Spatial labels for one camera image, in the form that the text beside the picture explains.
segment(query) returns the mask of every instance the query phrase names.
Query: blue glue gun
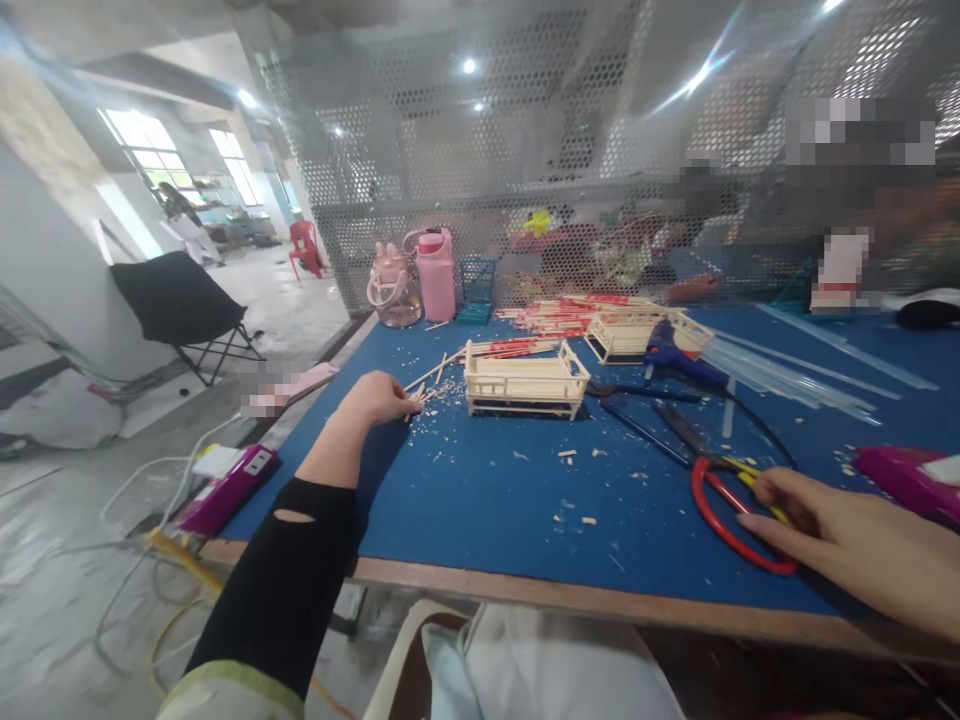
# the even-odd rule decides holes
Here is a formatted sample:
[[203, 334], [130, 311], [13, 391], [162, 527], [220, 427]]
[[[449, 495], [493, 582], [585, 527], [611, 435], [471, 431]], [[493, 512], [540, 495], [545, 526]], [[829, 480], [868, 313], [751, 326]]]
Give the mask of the blue glue gun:
[[729, 376], [689, 357], [673, 340], [675, 329], [669, 320], [661, 320], [650, 333], [646, 362], [657, 367], [672, 367], [707, 389], [726, 388]]

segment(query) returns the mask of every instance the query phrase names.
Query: table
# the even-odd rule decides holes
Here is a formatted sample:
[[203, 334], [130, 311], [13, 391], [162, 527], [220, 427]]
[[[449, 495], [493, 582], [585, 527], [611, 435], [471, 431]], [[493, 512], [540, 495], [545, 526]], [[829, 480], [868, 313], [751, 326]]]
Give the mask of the table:
[[[871, 396], [881, 428], [831, 409], [816, 411], [777, 397], [742, 397], [793, 449], [801, 469], [848, 489], [873, 491], [844, 465], [851, 448], [891, 442], [955, 451], [949, 417], [960, 392], [950, 378], [955, 333], [898, 329], [889, 317], [831, 327], [852, 343], [928, 377], [937, 392], [900, 385], [753, 308], [704, 309], [705, 324], [763, 342], [896, 392]], [[363, 372], [382, 367], [409, 382], [467, 337], [515, 335], [505, 323], [425, 332], [423, 326], [376, 327], [340, 376], [308, 411], [280, 449], [281, 469], [209, 543], [204, 556], [235, 561], [296, 469], [326, 417]], [[571, 342], [599, 382], [635, 381], [642, 368], [601, 368], [577, 339]], [[358, 505], [366, 524], [352, 579], [418, 587], [501, 602], [525, 602], [570, 612], [676, 624], [768, 640], [869, 654], [955, 662], [958, 648], [907, 630], [872, 613], [815, 573], [777, 578], [743, 561], [703, 523], [686, 473], [588, 400], [577, 422], [467, 417], [462, 371], [445, 373], [450, 387], [423, 417], [375, 431], [364, 454]], [[864, 391], [849, 389], [864, 396]], [[656, 424], [649, 401], [624, 400], [643, 424]], [[721, 403], [684, 412], [716, 445]], [[669, 438], [665, 429], [664, 437]], [[751, 426], [737, 417], [732, 452], [760, 466], [780, 462]], [[592, 451], [601, 451], [593, 457]], [[557, 453], [576, 449], [572, 466]], [[745, 490], [737, 490], [747, 497]], [[719, 500], [716, 507], [721, 512]], [[581, 517], [597, 520], [584, 525]], [[727, 514], [728, 525], [734, 526]]]

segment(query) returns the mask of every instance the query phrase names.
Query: red plastic chair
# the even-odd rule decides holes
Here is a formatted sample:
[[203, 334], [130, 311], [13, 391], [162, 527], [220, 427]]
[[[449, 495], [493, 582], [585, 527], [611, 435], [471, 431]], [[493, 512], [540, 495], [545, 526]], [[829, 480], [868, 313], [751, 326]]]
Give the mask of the red plastic chair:
[[297, 276], [297, 283], [300, 282], [297, 260], [303, 260], [303, 264], [309, 268], [310, 272], [322, 280], [323, 274], [320, 270], [326, 270], [327, 266], [323, 264], [323, 258], [320, 257], [320, 251], [317, 249], [316, 226], [309, 220], [295, 222], [290, 226], [290, 240], [293, 241], [293, 252], [289, 255], [290, 264], [293, 265], [293, 274]]

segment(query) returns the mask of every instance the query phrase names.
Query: clear water bottle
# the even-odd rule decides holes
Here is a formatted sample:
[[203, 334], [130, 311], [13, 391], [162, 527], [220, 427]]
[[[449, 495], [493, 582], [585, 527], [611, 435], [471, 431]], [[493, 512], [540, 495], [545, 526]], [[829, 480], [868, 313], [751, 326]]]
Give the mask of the clear water bottle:
[[367, 300], [387, 327], [407, 327], [420, 319], [423, 303], [420, 288], [410, 272], [407, 259], [397, 246], [377, 243], [377, 257], [370, 268]]

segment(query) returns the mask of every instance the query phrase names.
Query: red-handled pliers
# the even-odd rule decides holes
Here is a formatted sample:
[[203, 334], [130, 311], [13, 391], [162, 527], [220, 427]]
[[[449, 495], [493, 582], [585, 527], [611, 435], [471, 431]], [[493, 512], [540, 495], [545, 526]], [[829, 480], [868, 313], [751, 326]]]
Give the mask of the red-handled pliers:
[[697, 507], [700, 508], [700, 514], [703, 515], [703, 519], [707, 521], [707, 525], [713, 528], [713, 531], [719, 535], [727, 545], [754, 565], [776, 573], [777, 575], [792, 575], [794, 570], [797, 569], [796, 560], [786, 555], [782, 555], [782, 559], [779, 561], [766, 558], [749, 545], [742, 543], [736, 535], [727, 530], [726, 525], [720, 522], [720, 518], [717, 517], [713, 508], [710, 507], [710, 503], [707, 502], [707, 494], [703, 490], [704, 480], [710, 483], [711, 487], [720, 493], [720, 496], [730, 503], [737, 512], [746, 513], [747, 515], [752, 513], [750, 508], [740, 502], [740, 498], [734, 495], [730, 491], [730, 488], [720, 481], [720, 478], [710, 472], [710, 468], [710, 458], [698, 457], [697, 461], [693, 464], [693, 476], [691, 479], [693, 499], [696, 500]]
[[770, 558], [764, 557], [730, 532], [727, 527], [720, 522], [720, 518], [717, 517], [713, 508], [710, 507], [710, 503], [707, 502], [707, 494], [703, 487], [704, 480], [706, 480], [714, 490], [720, 493], [720, 496], [733, 506], [737, 512], [748, 515], [751, 514], [750, 508], [744, 505], [740, 501], [740, 498], [734, 495], [730, 488], [728, 488], [715, 473], [711, 472], [716, 469], [729, 470], [737, 474], [739, 469], [732, 463], [727, 462], [723, 457], [710, 452], [703, 438], [690, 426], [675, 405], [658, 402], [656, 410], [667, 426], [676, 433], [677, 437], [697, 454], [697, 459], [693, 463], [691, 488], [693, 490], [693, 499], [696, 501], [697, 507], [700, 509], [700, 514], [703, 515], [703, 519], [707, 521], [707, 525], [709, 525], [727, 545], [754, 565], [777, 575], [792, 575], [797, 569], [796, 560], [782, 554], [779, 560], [771, 560]]

